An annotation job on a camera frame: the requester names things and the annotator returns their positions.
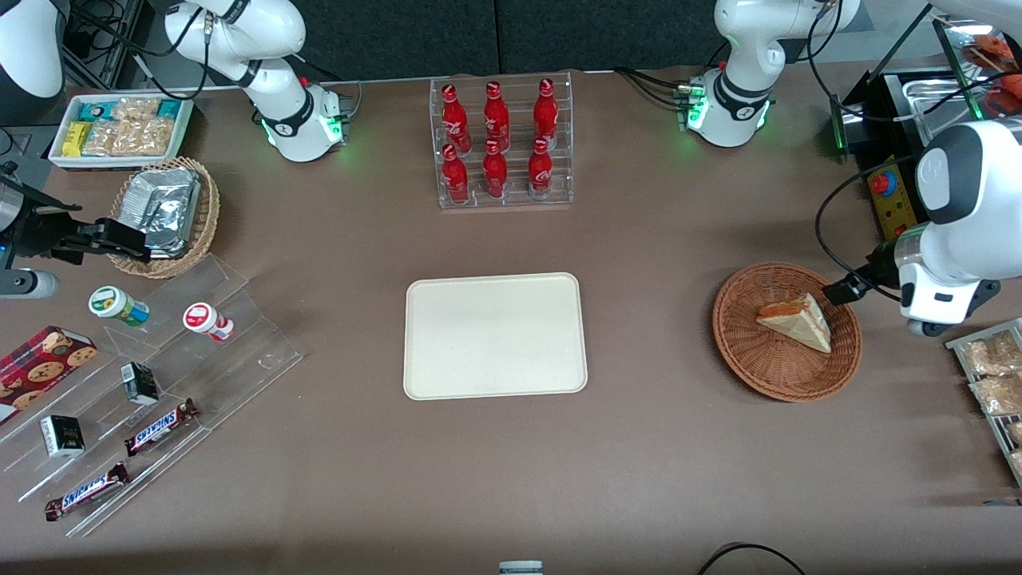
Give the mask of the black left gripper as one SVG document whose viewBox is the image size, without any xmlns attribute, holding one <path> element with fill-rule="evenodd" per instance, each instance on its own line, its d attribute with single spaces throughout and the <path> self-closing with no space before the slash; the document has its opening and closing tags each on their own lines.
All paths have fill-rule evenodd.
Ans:
<svg viewBox="0 0 1022 575">
<path fill-rule="evenodd" d="M 866 278 L 850 272 L 835 284 L 825 285 L 822 294 L 832 305 L 839 307 L 864 299 L 872 290 L 901 290 L 897 244 L 898 239 L 884 241 L 866 256 Z"/>
</svg>

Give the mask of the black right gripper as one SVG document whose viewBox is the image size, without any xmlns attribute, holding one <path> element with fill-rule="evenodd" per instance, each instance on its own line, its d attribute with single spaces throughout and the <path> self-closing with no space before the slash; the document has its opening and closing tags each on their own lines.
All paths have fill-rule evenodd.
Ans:
<svg viewBox="0 0 1022 575">
<path fill-rule="evenodd" d="M 108 217 L 79 225 L 69 213 L 80 210 L 18 180 L 3 180 L 2 263 L 41 257 L 80 265 L 86 254 L 151 261 L 145 233 Z M 76 232 L 88 241 L 71 240 Z"/>
</svg>

